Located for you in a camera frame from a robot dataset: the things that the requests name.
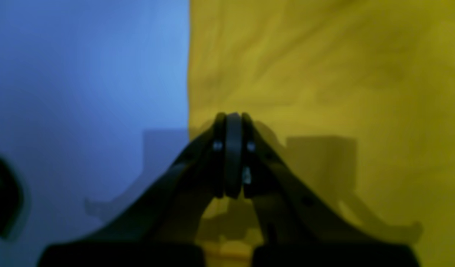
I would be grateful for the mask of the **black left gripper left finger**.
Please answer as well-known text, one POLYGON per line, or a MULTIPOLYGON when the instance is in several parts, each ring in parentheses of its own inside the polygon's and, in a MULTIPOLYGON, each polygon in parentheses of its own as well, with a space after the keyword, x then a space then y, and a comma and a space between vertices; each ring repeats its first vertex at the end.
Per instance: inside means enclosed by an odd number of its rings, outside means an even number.
POLYGON ((207 206, 226 193, 229 127, 219 113, 126 211, 87 237, 48 247, 40 267, 204 267, 194 239, 207 206))

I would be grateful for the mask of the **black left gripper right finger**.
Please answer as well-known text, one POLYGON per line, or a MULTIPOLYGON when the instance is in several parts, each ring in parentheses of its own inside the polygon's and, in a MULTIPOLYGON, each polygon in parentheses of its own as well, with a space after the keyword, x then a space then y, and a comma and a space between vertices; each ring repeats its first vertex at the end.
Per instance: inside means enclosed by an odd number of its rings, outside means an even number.
POLYGON ((264 244, 253 267, 418 267, 409 246, 380 241, 345 222, 305 186, 260 135, 234 115, 234 197, 250 199, 264 244))

